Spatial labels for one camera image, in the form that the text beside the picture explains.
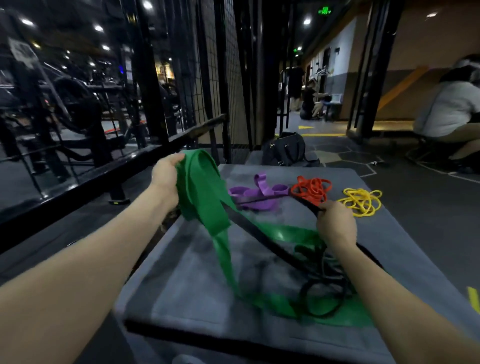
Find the person's right hand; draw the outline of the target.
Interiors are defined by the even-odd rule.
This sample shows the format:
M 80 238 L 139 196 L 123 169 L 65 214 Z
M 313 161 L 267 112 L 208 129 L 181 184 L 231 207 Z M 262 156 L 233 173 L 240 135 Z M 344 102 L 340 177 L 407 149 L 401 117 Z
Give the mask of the person's right hand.
M 351 250 L 357 243 L 357 223 L 352 214 L 342 203 L 339 203 L 339 221 L 334 225 L 317 225 L 319 236 L 335 253 Z

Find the person's left hand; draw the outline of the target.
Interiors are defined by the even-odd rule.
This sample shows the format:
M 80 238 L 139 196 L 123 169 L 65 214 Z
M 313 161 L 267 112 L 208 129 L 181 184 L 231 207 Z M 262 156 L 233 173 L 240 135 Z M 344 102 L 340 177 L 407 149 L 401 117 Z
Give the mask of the person's left hand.
M 177 166 L 180 163 L 176 167 L 171 167 L 165 163 L 165 157 L 160 159 L 153 167 L 149 189 L 153 191 L 154 198 L 159 201 L 162 209 L 168 213 L 179 202 Z

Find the person's left forearm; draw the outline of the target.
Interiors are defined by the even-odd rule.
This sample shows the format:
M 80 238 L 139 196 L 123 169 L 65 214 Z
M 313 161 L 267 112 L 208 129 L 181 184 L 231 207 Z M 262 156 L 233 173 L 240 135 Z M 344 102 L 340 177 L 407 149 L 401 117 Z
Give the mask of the person's left forearm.
M 0 287 L 0 364 L 73 364 L 178 203 L 151 184 L 94 233 Z

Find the red resistance band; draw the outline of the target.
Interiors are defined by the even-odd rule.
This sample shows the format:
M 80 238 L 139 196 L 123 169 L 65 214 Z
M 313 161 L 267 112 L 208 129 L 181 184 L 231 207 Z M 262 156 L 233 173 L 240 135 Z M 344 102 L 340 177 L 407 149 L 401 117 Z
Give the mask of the red resistance band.
M 304 199 L 319 207 L 327 202 L 327 193 L 332 189 L 332 182 L 322 178 L 305 178 L 297 176 L 297 183 L 290 188 L 290 194 Z

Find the green resistance band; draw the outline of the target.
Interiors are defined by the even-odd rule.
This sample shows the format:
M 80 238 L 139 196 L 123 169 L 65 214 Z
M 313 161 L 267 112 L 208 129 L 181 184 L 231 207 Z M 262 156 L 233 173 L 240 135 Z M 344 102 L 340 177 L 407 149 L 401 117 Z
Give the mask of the green resistance band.
M 209 236 L 213 240 L 213 246 L 216 251 L 219 265 L 223 271 L 225 279 L 235 295 L 256 306 L 249 299 L 252 295 L 278 295 L 278 294 L 262 294 L 262 293 L 244 293 L 241 291 L 238 282 L 235 278 L 233 266 L 231 263 L 230 241 L 228 236 L 228 229 L 231 222 L 225 213 L 222 206 L 222 202 L 226 203 L 238 212 L 239 208 L 236 206 L 231 196 L 228 193 L 228 189 L 225 186 L 224 180 L 221 179 L 220 172 L 216 166 L 213 158 L 203 150 L 188 150 L 185 152 L 184 160 L 177 166 L 178 178 L 177 178 L 177 191 L 179 197 L 179 208 L 184 218 L 188 221 L 196 219 L 207 230 Z M 289 194 L 286 197 L 295 199 L 298 203 L 308 208 L 317 217 L 320 212 L 320 206 Z M 359 302 L 362 304 L 358 294 L 356 295 Z M 275 311 L 268 308 L 260 308 L 262 310 L 269 310 L 274 313 Z M 373 322 L 369 315 L 369 325 L 333 325 L 333 326 L 345 326 L 345 327 L 367 327 L 372 326 Z

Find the black handbag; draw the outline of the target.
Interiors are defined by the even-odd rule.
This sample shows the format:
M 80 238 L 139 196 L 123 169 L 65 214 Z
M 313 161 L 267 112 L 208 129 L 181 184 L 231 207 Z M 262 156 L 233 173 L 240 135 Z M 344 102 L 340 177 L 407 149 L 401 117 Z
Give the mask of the black handbag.
M 261 147 L 261 165 L 319 167 L 319 159 L 306 157 L 306 143 L 297 132 L 284 131 Z

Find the black resistance band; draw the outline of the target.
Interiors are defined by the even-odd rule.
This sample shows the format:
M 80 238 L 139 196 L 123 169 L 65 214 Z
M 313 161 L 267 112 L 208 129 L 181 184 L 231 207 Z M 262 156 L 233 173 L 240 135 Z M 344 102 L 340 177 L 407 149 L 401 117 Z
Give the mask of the black resistance band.
M 313 230 L 267 223 L 258 225 L 224 202 L 222 207 L 231 222 L 306 280 L 295 300 L 281 295 L 252 295 L 249 300 L 253 304 L 288 318 L 309 317 L 328 325 L 369 325 L 369 314 L 356 296 L 350 279 Z

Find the grey padded platform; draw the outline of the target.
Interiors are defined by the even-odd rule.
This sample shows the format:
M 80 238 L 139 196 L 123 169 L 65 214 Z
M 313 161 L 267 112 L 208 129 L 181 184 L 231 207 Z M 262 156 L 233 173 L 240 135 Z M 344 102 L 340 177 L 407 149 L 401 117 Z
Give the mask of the grey padded platform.
M 362 172 L 339 167 L 220 165 L 227 188 L 255 186 L 265 172 L 270 185 L 293 185 L 297 176 L 330 180 L 328 197 L 347 187 L 367 188 Z M 252 216 L 315 228 L 315 217 L 292 198 L 277 209 Z M 357 221 L 358 242 L 405 288 L 472 338 L 480 339 L 480 314 L 428 258 L 392 214 L 382 208 Z M 246 293 L 296 297 L 305 281 L 293 268 L 238 226 L 228 230 L 234 278 Z M 115 313 L 140 345 L 164 363 L 394 364 L 373 326 L 297 321 L 238 299 L 221 270 L 212 239 L 196 220 L 181 216 L 124 286 Z

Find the purple resistance band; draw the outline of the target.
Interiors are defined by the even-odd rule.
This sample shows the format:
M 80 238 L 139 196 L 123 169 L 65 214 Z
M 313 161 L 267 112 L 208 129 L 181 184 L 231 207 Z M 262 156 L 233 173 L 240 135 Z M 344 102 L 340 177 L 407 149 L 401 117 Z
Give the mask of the purple resistance band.
M 228 189 L 228 194 L 236 207 L 242 210 L 272 211 L 278 207 L 278 199 L 288 196 L 290 187 L 285 184 L 270 186 L 266 173 L 254 176 L 255 188 L 235 186 Z

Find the black metal door frame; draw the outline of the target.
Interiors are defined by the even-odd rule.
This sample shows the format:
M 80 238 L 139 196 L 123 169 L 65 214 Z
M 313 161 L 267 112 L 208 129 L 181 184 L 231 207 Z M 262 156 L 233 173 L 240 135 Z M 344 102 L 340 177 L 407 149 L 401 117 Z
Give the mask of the black metal door frame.
M 373 134 L 375 116 L 406 0 L 372 0 L 346 135 L 358 144 Z

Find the black gym machine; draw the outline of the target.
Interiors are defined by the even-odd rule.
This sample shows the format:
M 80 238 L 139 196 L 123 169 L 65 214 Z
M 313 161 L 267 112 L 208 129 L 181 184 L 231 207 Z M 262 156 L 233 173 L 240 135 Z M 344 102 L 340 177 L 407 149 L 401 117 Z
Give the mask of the black gym machine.
M 122 84 L 92 84 L 42 62 L 19 39 L 0 40 L 0 175 L 19 164 L 46 197 L 148 143 L 138 100 Z

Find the black metal railing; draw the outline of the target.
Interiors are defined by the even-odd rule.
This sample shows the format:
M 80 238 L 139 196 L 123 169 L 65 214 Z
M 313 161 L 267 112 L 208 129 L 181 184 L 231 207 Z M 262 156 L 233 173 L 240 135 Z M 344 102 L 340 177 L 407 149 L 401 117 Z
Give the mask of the black metal railing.
M 79 182 L 64 182 L 40 197 L 0 210 L 0 255 L 21 244 L 53 223 L 110 191 L 161 158 L 181 150 L 218 125 L 228 125 L 230 118 L 221 114 L 202 125 L 169 139 L 165 145 L 149 145 L 135 154 L 124 156 L 89 171 Z

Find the yellow resistance band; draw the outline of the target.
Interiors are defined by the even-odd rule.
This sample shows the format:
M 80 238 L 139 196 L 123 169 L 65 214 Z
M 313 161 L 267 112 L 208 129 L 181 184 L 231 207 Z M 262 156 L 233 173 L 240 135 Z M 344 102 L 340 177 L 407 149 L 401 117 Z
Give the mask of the yellow resistance band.
M 343 190 L 343 194 L 345 196 L 338 202 L 352 210 L 352 214 L 356 218 L 371 217 L 382 207 L 380 198 L 383 193 L 380 190 L 367 191 L 346 188 Z

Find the person's right forearm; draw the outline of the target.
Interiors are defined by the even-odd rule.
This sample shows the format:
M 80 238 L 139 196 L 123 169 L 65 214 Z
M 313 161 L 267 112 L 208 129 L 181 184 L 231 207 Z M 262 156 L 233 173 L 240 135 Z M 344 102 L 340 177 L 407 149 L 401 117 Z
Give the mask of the person's right forearm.
M 480 343 L 408 291 L 355 240 L 329 241 L 396 364 L 480 364 Z

